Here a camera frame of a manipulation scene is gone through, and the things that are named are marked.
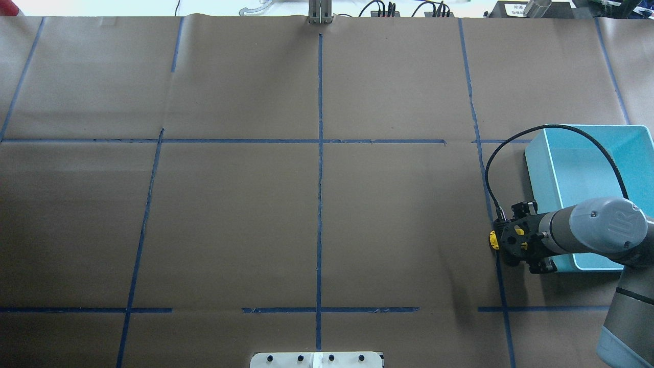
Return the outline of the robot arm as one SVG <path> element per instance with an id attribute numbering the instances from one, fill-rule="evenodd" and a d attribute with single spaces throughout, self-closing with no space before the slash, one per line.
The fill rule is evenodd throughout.
<path id="1" fill-rule="evenodd" d="M 557 270 L 554 256 L 595 254 L 623 266 L 596 347 L 612 367 L 652 367 L 652 218 L 620 197 L 593 198 L 545 214 L 532 203 L 513 206 L 497 223 L 507 265 L 525 262 L 532 274 Z"/>

